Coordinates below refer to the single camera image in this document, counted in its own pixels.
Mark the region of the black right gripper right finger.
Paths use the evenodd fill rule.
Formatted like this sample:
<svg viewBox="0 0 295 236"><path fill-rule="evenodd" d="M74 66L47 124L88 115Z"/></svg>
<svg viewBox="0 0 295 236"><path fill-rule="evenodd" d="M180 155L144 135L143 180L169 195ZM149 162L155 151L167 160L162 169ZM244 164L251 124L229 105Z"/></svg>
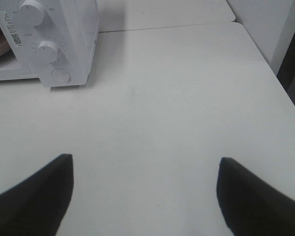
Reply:
<svg viewBox="0 0 295 236"><path fill-rule="evenodd" d="M236 160L221 158L216 194L233 235L295 236L295 200Z"/></svg>

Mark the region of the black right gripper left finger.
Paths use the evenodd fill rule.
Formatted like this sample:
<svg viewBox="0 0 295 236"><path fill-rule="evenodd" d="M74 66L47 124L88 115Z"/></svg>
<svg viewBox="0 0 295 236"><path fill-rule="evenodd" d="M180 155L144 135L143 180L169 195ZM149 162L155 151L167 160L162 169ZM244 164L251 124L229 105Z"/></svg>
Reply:
<svg viewBox="0 0 295 236"><path fill-rule="evenodd" d="M62 154L0 194L0 236L56 235L73 188L73 156Z"/></svg>

